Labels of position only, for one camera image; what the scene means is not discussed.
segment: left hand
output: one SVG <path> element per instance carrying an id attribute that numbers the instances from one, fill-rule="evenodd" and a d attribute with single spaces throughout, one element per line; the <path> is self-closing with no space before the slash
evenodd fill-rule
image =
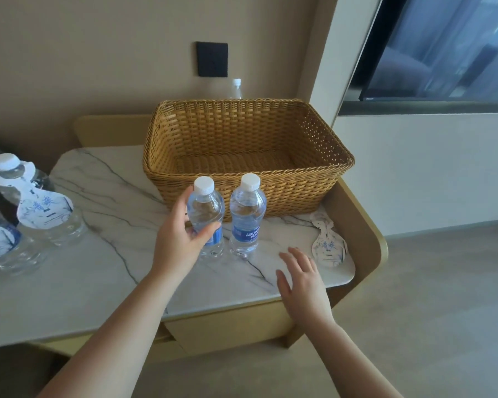
<path id="1" fill-rule="evenodd" d="M 194 266 L 205 243 L 221 227 L 219 222 L 210 223 L 195 236 L 191 228 L 185 229 L 186 203 L 192 191 L 193 187 L 189 186 L 179 196 L 157 233 L 150 272 L 153 276 L 175 277 L 180 283 Z"/>

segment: plastic water bottle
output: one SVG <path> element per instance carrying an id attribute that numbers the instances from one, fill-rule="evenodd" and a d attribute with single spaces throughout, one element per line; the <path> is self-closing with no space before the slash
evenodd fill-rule
<path id="1" fill-rule="evenodd" d="M 242 80 L 239 78 L 232 80 L 232 88 L 230 91 L 229 99 L 241 99 L 242 98 Z"/>
<path id="2" fill-rule="evenodd" d="M 0 154 L 0 176 L 4 179 L 18 179 L 24 174 L 24 165 L 20 159 L 12 153 Z M 32 184 L 43 190 L 55 191 L 53 182 L 48 175 L 37 169 L 31 180 Z M 18 205 L 20 193 L 15 187 L 0 186 L 0 193 L 13 205 Z"/>
<path id="3" fill-rule="evenodd" d="M 246 259 L 258 246 L 258 232 L 266 204 L 266 196 L 260 190 L 260 177 L 254 173 L 244 174 L 229 204 L 232 216 L 230 251 L 233 254 Z"/>
<path id="4" fill-rule="evenodd" d="M 199 233 L 206 225 L 212 222 L 222 222 L 225 215 L 223 197 L 214 190 L 214 180 L 201 176 L 194 181 L 194 192 L 188 199 L 186 206 L 188 219 L 192 222 L 194 231 Z M 216 230 L 201 250 L 200 257 L 216 258 L 223 253 L 223 231 Z"/>
<path id="5" fill-rule="evenodd" d="M 40 245 L 21 234 L 0 213 L 0 269 L 13 274 L 33 271 L 44 257 Z"/>
<path id="6" fill-rule="evenodd" d="M 0 154 L 0 178 L 7 180 L 20 179 L 26 173 L 24 162 L 11 153 Z M 46 173 L 35 168 L 31 184 L 38 189 L 54 192 L 53 182 Z M 15 187 L 0 185 L 0 192 L 11 203 L 18 205 L 20 202 L 20 192 Z M 78 241 L 87 231 L 87 226 L 83 220 L 83 215 L 78 207 L 74 207 L 70 216 L 64 223 L 60 223 L 50 229 L 23 227 L 24 233 L 34 239 L 48 239 L 56 246 L 71 245 Z"/>

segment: gray floor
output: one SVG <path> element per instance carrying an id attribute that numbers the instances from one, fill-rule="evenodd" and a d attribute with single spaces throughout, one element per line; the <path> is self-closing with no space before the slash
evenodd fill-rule
<path id="1" fill-rule="evenodd" d="M 336 319 L 406 397 L 498 397 L 498 224 L 389 241 Z M 0 349 L 0 397 L 31 397 L 51 355 Z M 149 365 L 133 397 L 337 396 L 308 341 Z"/>

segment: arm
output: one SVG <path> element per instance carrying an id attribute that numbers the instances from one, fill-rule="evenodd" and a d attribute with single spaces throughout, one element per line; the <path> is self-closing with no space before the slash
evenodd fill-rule
<path id="1" fill-rule="evenodd" d="M 282 271 L 277 286 L 292 319 L 317 350 L 340 396 L 402 398 L 332 317 L 325 284 L 315 262 L 299 249 L 280 253 L 292 275 L 292 287 Z"/>
<path id="2" fill-rule="evenodd" d="M 179 197 L 160 228 L 149 274 L 46 385 L 39 398 L 131 396 L 168 301 L 220 226 L 212 223 L 195 238 L 185 231 L 190 193 L 192 187 Z"/>

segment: window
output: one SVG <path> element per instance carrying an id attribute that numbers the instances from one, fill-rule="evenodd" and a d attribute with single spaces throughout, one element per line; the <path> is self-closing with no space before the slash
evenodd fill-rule
<path id="1" fill-rule="evenodd" d="M 352 84 L 365 101 L 498 101 L 498 0 L 384 0 Z"/>

